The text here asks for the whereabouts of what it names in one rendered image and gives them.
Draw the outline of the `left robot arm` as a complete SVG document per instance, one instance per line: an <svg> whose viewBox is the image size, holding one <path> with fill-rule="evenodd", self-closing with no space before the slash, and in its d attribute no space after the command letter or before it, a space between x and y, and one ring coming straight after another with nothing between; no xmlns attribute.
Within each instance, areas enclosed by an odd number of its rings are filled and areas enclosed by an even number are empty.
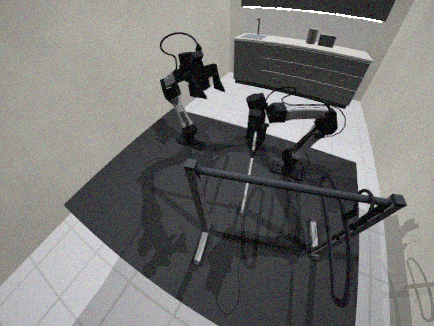
<svg viewBox="0 0 434 326"><path fill-rule="evenodd" d="M268 103L264 102L264 94L259 93L249 95L246 101L249 107L248 121L264 121L266 112L270 124L284 123L293 119L318 119L314 121L315 124L294 146L287 148L282 153L283 165L275 162L271 162L270 165L269 171L302 181L304 172L295 169L295 164L318 140L336 132L338 128L336 111L330 108L330 104L326 100L322 100L322 103L317 105L295 105L277 102L268 106Z"/></svg>

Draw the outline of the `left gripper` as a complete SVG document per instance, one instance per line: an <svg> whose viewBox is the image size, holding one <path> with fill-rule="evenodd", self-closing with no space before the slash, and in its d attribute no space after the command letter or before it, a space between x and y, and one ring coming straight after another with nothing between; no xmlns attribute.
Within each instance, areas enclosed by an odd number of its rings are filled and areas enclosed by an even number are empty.
<svg viewBox="0 0 434 326"><path fill-rule="evenodd" d="M267 127L269 127L269 124L265 123L264 121L256 121L256 120L248 121L248 124L249 124L249 127L247 125L247 134L245 134L245 139L248 139L248 146L250 149L250 157L251 157L252 148L253 148L253 140L254 140L254 138L253 138L254 132L257 132L257 134L258 134L256 137L257 140L256 140L256 146L255 146L255 152L257 152L265 140L266 130L267 130ZM255 152L254 152L254 156L255 156Z"/></svg>

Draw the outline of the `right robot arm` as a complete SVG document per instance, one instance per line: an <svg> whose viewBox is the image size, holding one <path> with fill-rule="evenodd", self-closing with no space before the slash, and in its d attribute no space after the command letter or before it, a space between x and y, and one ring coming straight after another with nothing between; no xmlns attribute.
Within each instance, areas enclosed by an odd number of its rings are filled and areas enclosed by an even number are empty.
<svg viewBox="0 0 434 326"><path fill-rule="evenodd" d="M192 123L192 121L190 120L190 118L188 117L185 111L185 108L182 104L181 97L180 97L181 91L178 85L178 83L182 80L188 82L188 78L187 78L188 71L192 71L196 67L203 66L202 58L204 55L202 53L202 47L197 46L195 50L196 52L192 52L192 53L191 52L180 53L180 56L178 54L179 61L180 61L180 65L179 65L180 69L174 70L169 77L161 79L160 83L161 83L161 87L165 99L170 101L170 103L175 108L183 128L182 129L183 134L178 138L177 143L201 150L205 146L205 142L196 140L194 137L194 135L197 134L198 129L194 125L194 123Z"/></svg>

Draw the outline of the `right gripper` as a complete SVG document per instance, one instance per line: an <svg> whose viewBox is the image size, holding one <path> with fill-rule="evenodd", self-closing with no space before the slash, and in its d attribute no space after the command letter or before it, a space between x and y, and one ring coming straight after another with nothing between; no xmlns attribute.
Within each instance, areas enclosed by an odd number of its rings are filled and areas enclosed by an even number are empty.
<svg viewBox="0 0 434 326"><path fill-rule="evenodd" d="M217 64L213 63L213 64L209 64L206 66L203 65L203 66L194 68L194 70L192 70L192 71L187 72L187 78L188 78L188 83L189 83L188 87L189 87L190 96L196 97L196 98L207 99L207 96L203 91L208 89L209 87L211 87L209 84L209 77L212 77L212 76L213 76L214 88L217 90L220 90L222 92L225 92L225 89L221 83L221 80L220 80L220 77L218 74ZM203 88L202 88L202 85L203 85Z"/></svg>

